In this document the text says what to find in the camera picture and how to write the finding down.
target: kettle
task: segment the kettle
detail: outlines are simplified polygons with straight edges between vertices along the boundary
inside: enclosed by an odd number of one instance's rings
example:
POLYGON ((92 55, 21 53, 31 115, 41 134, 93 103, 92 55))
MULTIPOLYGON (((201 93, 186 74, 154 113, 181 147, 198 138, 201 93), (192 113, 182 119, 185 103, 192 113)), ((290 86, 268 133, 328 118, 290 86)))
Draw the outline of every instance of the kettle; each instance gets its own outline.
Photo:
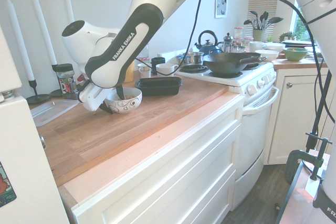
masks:
POLYGON ((210 31, 210 30, 205 30, 203 32, 201 32, 201 34, 199 35, 198 37, 198 43, 195 43, 195 46, 198 48, 198 50, 200 50, 200 52, 203 52, 204 55, 208 55, 209 52, 213 49, 218 49, 219 50, 219 47, 217 47, 218 45, 218 39, 215 35, 215 33, 213 31, 210 31), (209 42, 209 39, 206 40, 206 43, 204 45, 201 44, 201 37, 203 34, 211 34, 212 36, 214 36, 215 38, 215 43, 212 44, 211 42, 209 42))

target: black wok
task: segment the black wok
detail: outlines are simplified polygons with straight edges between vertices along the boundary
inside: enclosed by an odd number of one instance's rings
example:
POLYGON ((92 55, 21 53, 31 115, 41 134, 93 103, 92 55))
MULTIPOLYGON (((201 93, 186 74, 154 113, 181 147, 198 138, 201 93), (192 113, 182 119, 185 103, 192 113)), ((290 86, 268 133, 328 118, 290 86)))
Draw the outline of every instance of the black wok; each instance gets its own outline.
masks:
POLYGON ((255 52, 216 52, 210 51, 203 56, 203 64, 216 74, 235 74, 242 71, 248 64, 263 61, 265 58, 255 52))

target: dark wood floor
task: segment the dark wood floor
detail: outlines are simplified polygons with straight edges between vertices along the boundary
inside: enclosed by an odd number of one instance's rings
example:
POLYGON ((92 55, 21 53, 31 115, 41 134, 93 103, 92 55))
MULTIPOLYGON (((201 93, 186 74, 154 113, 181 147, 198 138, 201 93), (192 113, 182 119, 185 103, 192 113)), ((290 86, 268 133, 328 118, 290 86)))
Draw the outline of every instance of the dark wood floor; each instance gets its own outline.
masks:
POLYGON ((285 200, 289 185, 285 181, 285 165, 265 165, 255 186, 244 201, 229 212, 222 224, 274 224, 275 204, 285 200))

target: wall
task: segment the wall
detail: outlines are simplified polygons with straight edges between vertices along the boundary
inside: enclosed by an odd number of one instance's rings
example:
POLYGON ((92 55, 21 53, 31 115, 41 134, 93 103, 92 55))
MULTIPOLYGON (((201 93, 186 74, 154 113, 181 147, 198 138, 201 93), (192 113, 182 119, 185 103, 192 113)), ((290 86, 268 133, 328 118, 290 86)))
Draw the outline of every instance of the wall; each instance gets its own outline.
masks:
MULTIPOLYGON (((15 8, 22 34, 37 81, 39 93, 50 93, 58 88, 57 78, 51 69, 47 49, 32 0, 10 0, 15 8)), ((77 70, 66 51, 61 38, 63 29, 68 25, 65 0, 39 0, 43 10, 51 41, 58 63, 71 63, 77 70)), ((83 19, 92 25, 121 28, 125 22, 131 0, 71 0, 75 20, 83 19)), ((186 0, 184 4, 162 26, 149 43, 150 56, 157 53, 186 48, 194 23, 198 0, 186 0)), ((228 0, 226 18, 214 18, 215 0, 202 0, 198 23, 192 38, 192 45, 198 35, 206 30, 213 30, 218 40, 227 32, 233 33, 235 26, 241 26, 246 19, 248 0, 228 0)), ((9 18, 7 0, 0 0, 0 25, 3 29, 14 63, 23 86, 17 91, 23 97, 33 95, 23 61, 18 50, 17 41, 9 18)))
POLYGON ((286 5, 285 3, 278 1, 276 17, 284 18, 283 21, 274 25, 273 38, 274 41, 279 42, 279 37, 281 34, 289 31, 290 23, 292 20, 293 9, 286 5))

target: candle holder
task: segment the candle holder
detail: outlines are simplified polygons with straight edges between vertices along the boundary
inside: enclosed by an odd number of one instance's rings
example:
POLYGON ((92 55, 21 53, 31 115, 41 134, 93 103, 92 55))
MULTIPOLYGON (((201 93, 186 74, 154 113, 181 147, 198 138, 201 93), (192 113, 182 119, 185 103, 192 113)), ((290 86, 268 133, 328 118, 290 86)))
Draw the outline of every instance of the candle holder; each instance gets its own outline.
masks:
POLYGON ((58 65, 58 64, 56 64, 56 65, 51 65, 53 71, 54 71, 55 74, 56 74, 57 82, 58 82, 58 85, 59 85, 59 89, 56 89, 56 90, 54 90, 53 92, 50 93, 50 95, 51 95, 52 97, 61 97, 61 96, 62 96, 61 84, 59 83, 58 76, 57 76, 57 72, 56 72, 56 67, 57 67, 57 65, 58 65))
POLYGON ((36 103, 41 103, 41 102, 45 102, 47 100, 50 99, 50 94, 37 94, 36 91, 36 80, 33 81, 28 81, 29 82, 29 86, 31 86, 34 89, 34 93, 35 95, 32 97, 28 97, 26 100, 28 102, 28 104, 36 104, 36 103))

